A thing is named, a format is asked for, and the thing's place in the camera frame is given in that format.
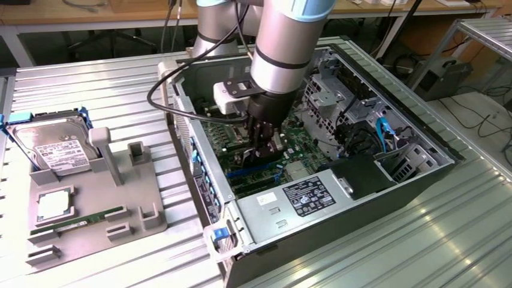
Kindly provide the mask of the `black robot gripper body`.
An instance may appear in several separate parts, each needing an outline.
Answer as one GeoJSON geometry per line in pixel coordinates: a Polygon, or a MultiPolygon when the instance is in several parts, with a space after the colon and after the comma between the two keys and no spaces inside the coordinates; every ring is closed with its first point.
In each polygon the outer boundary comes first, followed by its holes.
{"type": "Polygon", "coordinates": [[[296,91],[285,94],[270,92],[254,94],[249,97],[246,112],[256,121],[281,125],[288,117],[296,96],[296,91]]]}

